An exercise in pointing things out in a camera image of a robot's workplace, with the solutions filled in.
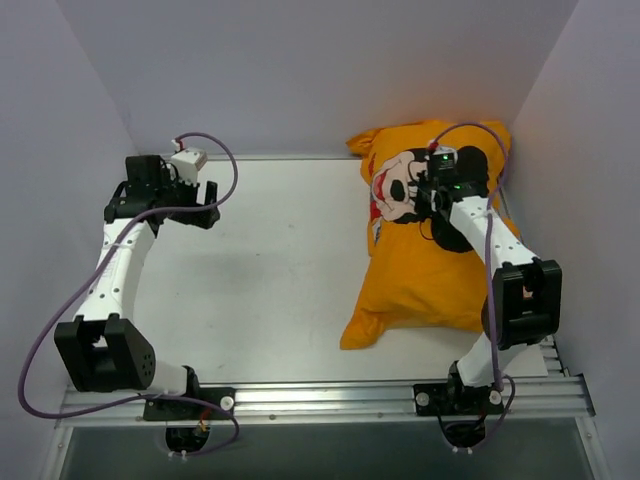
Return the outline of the yellow cartoon pillowcase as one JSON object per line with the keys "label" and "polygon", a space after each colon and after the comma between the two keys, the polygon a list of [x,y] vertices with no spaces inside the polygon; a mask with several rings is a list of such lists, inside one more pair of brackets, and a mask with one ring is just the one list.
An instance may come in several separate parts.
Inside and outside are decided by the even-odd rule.
{"label": "yellow cartoon pillowcase", "polygon": [[482,330],[483,261],[474,251],[441,248],[430,218],[416,210],[424,150],[433,140],[456,149],[461,163],[471,163],[486,174],[488,188],[496,188],[511,146],[499,121],[454,127],[431,119],[366,130],[346,142],[360,157],[360,174],[369,188],[369,265],[340,339],[343,350],[370,347],[394,328]]}

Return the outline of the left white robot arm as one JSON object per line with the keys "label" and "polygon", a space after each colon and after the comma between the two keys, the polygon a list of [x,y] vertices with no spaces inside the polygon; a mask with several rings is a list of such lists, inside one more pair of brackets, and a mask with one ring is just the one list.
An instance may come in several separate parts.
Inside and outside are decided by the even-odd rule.
{"label": "left white robot arm", "polygon": [[165,220],[209,229],[219,219],[216,183],[205,187],[208,210],[199,209],[198,174],[208,160],[186,149],[165,160],[129,156],[126,179],[104,209],[103,270],[92,281],[74,319],[60,322],[54,343],[80,392],[136,391],[167,395],[165,405],[179,419],[194,417],[202,395],[194,370],[157,358],[132,316],[145,258]]}

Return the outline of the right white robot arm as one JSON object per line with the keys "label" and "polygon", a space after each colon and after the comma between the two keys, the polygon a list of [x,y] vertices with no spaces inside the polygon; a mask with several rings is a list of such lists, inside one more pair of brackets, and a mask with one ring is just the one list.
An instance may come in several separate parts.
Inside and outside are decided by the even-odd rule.
{"label": "right white robot arm", "polygon": [[479,402],[479,388],[502,389],[502,365],[557,332],[562,269],[517,238],[492,207],[483,184],[451,174],[422,174],[417,192],[416,207],[428,209],[432,222],[453,231],[485,267],[483,333],[455,363],[456,380],[443,390],[447,406],[464,413]]}

